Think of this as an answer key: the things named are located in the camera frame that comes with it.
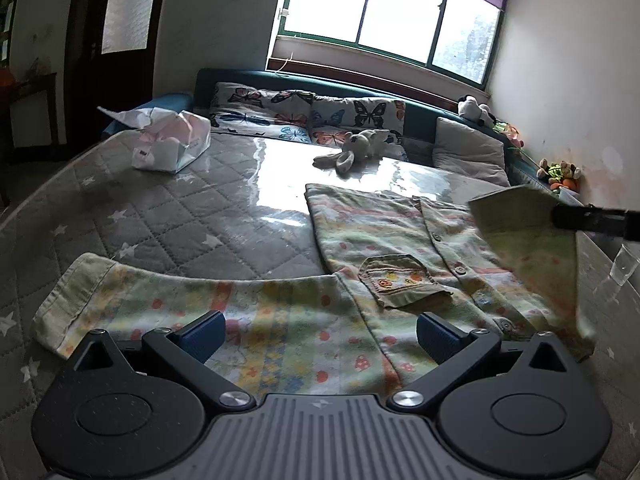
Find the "panda plush toy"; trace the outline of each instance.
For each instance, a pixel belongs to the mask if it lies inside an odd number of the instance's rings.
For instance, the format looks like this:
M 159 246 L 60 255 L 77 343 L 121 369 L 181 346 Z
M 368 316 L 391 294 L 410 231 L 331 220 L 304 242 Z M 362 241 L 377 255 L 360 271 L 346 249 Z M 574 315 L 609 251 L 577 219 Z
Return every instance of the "panda plush toy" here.
M 497 123 L 491 108 L 488 105 L 478 105 L 478 101 L 472 95 L 465 95 L 458 99 L 458 114 L 472 123 L 487 128 L 493 128 Z

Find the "green window frame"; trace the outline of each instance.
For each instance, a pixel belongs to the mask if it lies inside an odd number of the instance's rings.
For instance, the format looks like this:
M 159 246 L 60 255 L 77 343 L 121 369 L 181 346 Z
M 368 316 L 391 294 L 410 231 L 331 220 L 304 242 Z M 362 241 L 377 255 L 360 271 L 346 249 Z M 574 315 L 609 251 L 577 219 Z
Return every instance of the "green window frame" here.
M 284 0 L 284 9 L 288 9 L 289 8 L 289 2 L 290 0 Z M 478 83 L 476 81 L 473 81 L 471 79 L 468 79 L 464 76 L 461 76 L 460 74 L 457 74 L 455 72 L 451 72 L 449 70 L 446 70 L 444 68 L 441 68 L 437 65 L 434 65 L 433 63 L 433 58 L 435 56 L 436 53 L 436 47 L 438 44 L 438 40 L 440 38 L 440 31 L 442 29 L 442 22 L 444 20 L 444 15 L 445 15 L 445 11 L 447 9 L 447 0 L 442 0 L 441 4 L 439 5 L 440 7 L 440 13 L 438 16 L 438 21 L 436 23 L 436 29 L 433 35 L 433 40 L 431 41 L 431 49 L 429 52 L 429 57 L 427 59 L 426 63 L 423 63 L 421 61 L 415 60 L 415 59 L 411 59 L 409 57 L 405 57 L 405 56 L 400 56 L 399 54 L 394 54 L 393 52 L 388 52 L 386 50 L 380 50 L 378 48 L 375 47 L 371 47 L 371 46 L 367 46 L 367 45 L 363 45 L 360 43 L 360 33 L 362 31 L 362 25 L 364 24 L 364 19 L 365 19 L 365 15 L 367 12 L 367 5 L 369 3 L 369 0 L 365 0 L 364 1 L 364 6 L 362 9 L 362 14 L 360 17 L 360 26 L 358 27 L 358 33 L 356 35 L 356 41 L 345 41 L 345 40 L 336 40 L 335 38 L 329 38 L 327 36 L 318 36 L 316 34 L 309 34 L 306 32 L 293 32 L 291 30 L 285 30 L 285 24 L 286 24 L 286 20 L 287 17 L 284 15 L 280 16 L 280 27 L 278 29 L 278 34 L 281 36 L 290 36 L 290 37 L 294 37 L 294 38 L 305 38 L 308 40 L 318 40 L 318 41 L 324 41 L 326 43 L 333 43 L 333 44 L 338 44 L 341 46 L 350 46 L 353 48 L 356 48 L 358 50 L 364 50 L 366 52 L 371 52 L 373 54 L 379 54 L 380 56 L 385 56 L 385 57 L 390 57 L 392 59 L 397 59 L 400 61 L 404 61 L 406 63 L 415 65 L 415 66 L 419 66 L 421 68 L 427 68 L 428 70 L 432 70 L 434 72 L 437 72 L 439 74 L 448 76 L 452 79 L 458 80 L 460 82 L 463 82 L 465 84 L 468 84 L 469 86 L 472 86 L 473 88 L 477 88 L 479 90 L 484 91 L 486 89 L 486 85 L 488 83 L 489 80 L 489 76 L 491 74 L 491 70 L 494 66 L 494 61 L 495 61 L 495 55 L 497 53 L 497 49 L 498 49 L 498 40 L 500 38 L 500 31 L 502 30 L 502 24 L 504 22 L 504 10 L 503 9 L 499 9 L 500 12 L 498 14 L 498 21 L 495 27 L 495 32 L 494 32 L 494 38 L 493 38 L 493 43 L 492 43 L 492 47 L 491 47 L 491 52 L 489 53 L 489 57 L 487 60 L 487 64 L 486 67 L 484 69 L 484 75 L 482 76 L 482 82 Z

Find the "mattress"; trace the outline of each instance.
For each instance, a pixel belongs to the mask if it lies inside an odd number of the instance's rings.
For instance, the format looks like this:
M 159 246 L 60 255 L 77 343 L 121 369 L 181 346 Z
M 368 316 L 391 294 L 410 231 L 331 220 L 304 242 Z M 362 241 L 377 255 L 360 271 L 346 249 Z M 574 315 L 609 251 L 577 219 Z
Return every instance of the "mattress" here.
M 31 319 L 67 267 L 92 252 L 143 269 L 194 278 L 250 280 L 324 274 L 305 184 L 465 203 L 497 187 L 383 159 L 347 179 L 312 166 L 332 150 L 225 134 L 178 175 L 134 170 L 134 132 L 121 132 L 53 176 L 0 225 L 0 479 L 45 473 L 31 415 L 61 361 L 31 336 Z M 580 247 L 580 304 L 596 325 L 596 353 L 582 366 L 614 420 L 598 470 L 623 479 L 640 458 L 640 299 L 625 286 L 615 308 L 593 301 L 610 260 Z

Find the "blue gripper pad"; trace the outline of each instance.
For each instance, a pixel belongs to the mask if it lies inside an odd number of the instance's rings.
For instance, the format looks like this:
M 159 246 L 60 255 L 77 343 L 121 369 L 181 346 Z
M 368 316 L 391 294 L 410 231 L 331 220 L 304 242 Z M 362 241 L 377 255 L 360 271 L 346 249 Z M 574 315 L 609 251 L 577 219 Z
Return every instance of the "blue gripper pad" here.
M 204 363 L 225 342 L 225 317 L 217 310 L 207 312 L 169 334 L 168 338 L 191 357 Z
M 418 343 L 437 364 L 442 364 L 470 343 L 465 332 L 431 312 L 418 316 L 416 332 Z

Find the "floor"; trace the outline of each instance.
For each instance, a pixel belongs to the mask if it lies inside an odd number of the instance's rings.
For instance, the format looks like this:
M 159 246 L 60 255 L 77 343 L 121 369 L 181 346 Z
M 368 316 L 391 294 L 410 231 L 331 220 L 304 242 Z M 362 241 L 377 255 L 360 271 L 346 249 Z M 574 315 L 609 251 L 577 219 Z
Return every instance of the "floor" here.
M 23 162 L 2 168 L 0 182 L 6 189 L 10 204 L 0 212 L 0 221 L 65 164 L 66 162 Z

